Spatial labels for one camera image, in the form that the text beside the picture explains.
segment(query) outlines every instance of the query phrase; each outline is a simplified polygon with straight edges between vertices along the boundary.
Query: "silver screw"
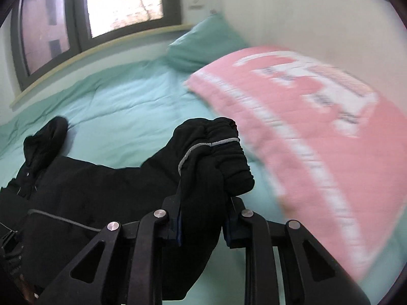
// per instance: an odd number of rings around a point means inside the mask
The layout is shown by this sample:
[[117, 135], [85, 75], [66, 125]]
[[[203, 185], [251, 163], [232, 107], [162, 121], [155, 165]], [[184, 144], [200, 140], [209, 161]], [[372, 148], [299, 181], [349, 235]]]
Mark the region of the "silver screw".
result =
[[301, 224], [297, 220], [290, 220], [288, 222], [288, 227], [291, 229], [300, 229]]
[[245, 218], [251, 218], [251, 217], [253, 217], [254, 212], [253, 212], [252, 210], [249, 210], [249, 209], [244, 209], [244, 210], [241, 212], [241, 214], [242, 214], [242, 216], [245, 217]]
[[107, 225], [107, 229], [110, 231], [115, 231], [117, 228], [119, 228], [119, 223], [116, 221], [112, 221]]
[[160, 209], [160, 210], [157, 210], [157, 211], [154, 212], [154, 217], [162, 218], [162, 217], [165, 217], [166, 214], [167, 213], [166, 213], [165, 210]]

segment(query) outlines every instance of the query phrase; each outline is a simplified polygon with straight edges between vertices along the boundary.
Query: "green bed sheet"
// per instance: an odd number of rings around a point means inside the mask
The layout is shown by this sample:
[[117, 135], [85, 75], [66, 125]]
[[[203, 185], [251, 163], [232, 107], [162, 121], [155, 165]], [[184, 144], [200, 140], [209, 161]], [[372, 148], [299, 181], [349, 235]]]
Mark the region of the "green bed sheet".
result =
[[[217, 117], [183, 86], [188, 76], [159, 58], [106, 69], [33, 104], [0, 126], [0, 186], [6, 186], [23, 164], [24, 138], [57, 115], [69, 121], [62, 154], [113, 168], [140, 166], [167, 143], [183, 121]], [[261, 162], [244, 141], [243, 147], [256, 180], [254, 189], [242, 196], [246, 206], [268, 220], [285, 222]], [[407, 217], [403, 219], [401, 226], [407, 226]], [[395, 234], [377, 267], [362, 281], [373, 304], [388, 290], [405, 263], [402, 246], [406, 244], [400, 245]], [[243, 250], [227, 249], [221, 236], [204, 273], [181, 302], [243, 304], [244, 258]]]

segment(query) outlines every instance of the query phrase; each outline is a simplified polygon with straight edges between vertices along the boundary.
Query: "pink blanket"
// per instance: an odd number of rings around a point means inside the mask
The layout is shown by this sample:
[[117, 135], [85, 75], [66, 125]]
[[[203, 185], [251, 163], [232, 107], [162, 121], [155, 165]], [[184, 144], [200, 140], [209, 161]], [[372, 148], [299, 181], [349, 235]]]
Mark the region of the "pink blanket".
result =
[[287, 217], [362, 278], [405, 208], [405, 116], [361, 80], [276, 47], [227, 55], [186, 85], [236, 121]]

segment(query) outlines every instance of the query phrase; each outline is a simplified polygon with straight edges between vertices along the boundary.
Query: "window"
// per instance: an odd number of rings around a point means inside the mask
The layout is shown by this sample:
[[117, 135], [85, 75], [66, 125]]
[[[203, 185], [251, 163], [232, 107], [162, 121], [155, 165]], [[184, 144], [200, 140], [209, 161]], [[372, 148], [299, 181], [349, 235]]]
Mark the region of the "window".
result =
[[103, 42], [180, 23], [180, 0], [19, 0], [11, 44], [20, 87]]

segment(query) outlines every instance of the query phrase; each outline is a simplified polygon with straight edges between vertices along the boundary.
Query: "green pillow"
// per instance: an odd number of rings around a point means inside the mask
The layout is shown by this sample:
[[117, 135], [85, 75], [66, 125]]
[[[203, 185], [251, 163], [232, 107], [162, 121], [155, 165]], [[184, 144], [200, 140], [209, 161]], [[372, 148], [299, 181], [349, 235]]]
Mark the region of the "green pillow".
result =
[[166, 58], [173, 68], [192, 73], [247, 47], [221, 14], [213, 14], [170, 44]]

